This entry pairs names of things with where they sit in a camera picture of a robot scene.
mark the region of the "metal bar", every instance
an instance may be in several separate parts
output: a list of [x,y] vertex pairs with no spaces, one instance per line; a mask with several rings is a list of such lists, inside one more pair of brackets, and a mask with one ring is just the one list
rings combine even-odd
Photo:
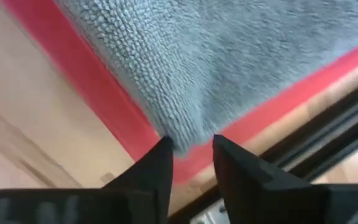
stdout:
[[358,123],[294,167],[289,173],[311,182],[357,150]]

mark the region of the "light wood floor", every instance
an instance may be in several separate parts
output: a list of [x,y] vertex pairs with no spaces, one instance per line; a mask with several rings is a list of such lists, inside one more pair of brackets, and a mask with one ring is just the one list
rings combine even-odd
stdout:
[[[357,85],[358,69],[244,146],[261,154]],[[100,187],[133,163],[45,53],[0,7],[0,189]],[[351,171],[358,172],[358,164]],[[175,186],[170,212],[214,182],[210,166]]]

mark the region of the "red strip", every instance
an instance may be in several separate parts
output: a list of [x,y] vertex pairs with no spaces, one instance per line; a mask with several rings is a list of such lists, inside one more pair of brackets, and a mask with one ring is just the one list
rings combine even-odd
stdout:
[[[157,141],[153,127],[53,0],[1,0],[60,67],[87,104],[134,160]],[[242,144],[358,67],[358,48],[231,124],[223,134]],[[174,181],[192,178],[212,161],[211,143],[175,159]]]

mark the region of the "gray microfiber towel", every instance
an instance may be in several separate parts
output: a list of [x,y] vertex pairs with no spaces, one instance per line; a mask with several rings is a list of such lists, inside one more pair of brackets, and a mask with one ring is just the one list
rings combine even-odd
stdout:
[[182,155],[358,45],[358,0],[56,1]]

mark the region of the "black plastic part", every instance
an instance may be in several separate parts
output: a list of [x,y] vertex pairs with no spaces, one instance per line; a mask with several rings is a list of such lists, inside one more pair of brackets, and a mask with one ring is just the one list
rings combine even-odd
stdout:
[[154,195],[147,192],[0,190],[0,224],[156,223],[154,204]]
[[166,223],[173,177],[173,141],[162,138],[141,160],[103,189],[152,192],[157,223]]
[[215,174],[231,223],[260,223],[268,190],[309,186],[223,136],[215,135],[213,149]]

